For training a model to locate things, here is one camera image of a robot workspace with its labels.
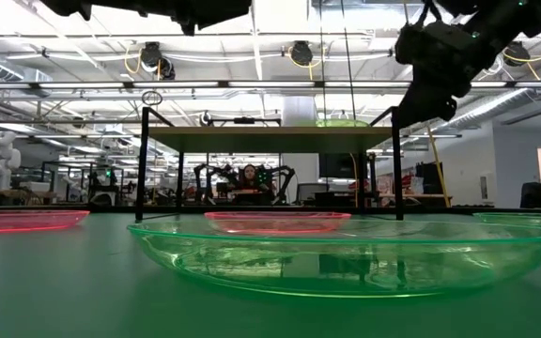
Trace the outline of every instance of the red plastic bowl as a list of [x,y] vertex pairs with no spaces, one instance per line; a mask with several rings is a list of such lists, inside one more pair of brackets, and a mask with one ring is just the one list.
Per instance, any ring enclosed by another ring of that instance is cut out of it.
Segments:
[[329,232],[351,215],[337,212],[207,212],[220,230],[231,233],[272,235]]
[[89,211],[30,210],[0,211],[0,233],[36,230],[55,230],[74,226]]

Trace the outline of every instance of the yellow pole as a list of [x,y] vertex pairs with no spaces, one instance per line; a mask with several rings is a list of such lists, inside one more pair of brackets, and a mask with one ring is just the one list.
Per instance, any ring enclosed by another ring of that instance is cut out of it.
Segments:
[[431,147],[433,148],[433,156],[436,159],[436,165],[438,166],[438,176],[440,177],[441,190],[443,191],[443,200],[446,203],[446,207],[450,206],[450,196],[448,195],[448,190],[446,189],[446,182],[443,180],[443,172],[441,171],[440,166],[440,157],[438,156],[438,149],[436,148],[436,140],[433,138],[433,131],[427,126],[427,133],[429,134],[429,141],[431,142]]

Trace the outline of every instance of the green plastic bowl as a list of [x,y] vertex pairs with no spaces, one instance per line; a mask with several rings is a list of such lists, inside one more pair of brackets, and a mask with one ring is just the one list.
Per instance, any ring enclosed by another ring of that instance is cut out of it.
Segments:
[[541,213],[483,212],[475,213],[473,216],[485,223],[541,226]]
[[541,265],[541,227],[535,226],[356,220],[334,232],[244,236],[185,221],[129,230],[163,267],[281,295],[428,296],[496,284]]
[[368,127],[368,123],[359,120],[330,118],[327,120],[318,120],[317,127]]

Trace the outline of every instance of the shelf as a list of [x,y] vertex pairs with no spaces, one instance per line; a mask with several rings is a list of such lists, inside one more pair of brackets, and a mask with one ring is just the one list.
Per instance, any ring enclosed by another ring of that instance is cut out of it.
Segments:
[[149,137],[176,151],[358,153],[392,136],[389,127],[154,127]]

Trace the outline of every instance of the chair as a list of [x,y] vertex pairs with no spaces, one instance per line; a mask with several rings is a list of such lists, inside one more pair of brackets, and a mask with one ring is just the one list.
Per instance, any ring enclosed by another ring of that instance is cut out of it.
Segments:
[[521,188],[522,208],[541,208],[541,183],[523,183]]
[[296,204],[303,204],[304,201],[314,200],[315,193],[328,192],[329,186],[326,183],[301,183],[296,190]]

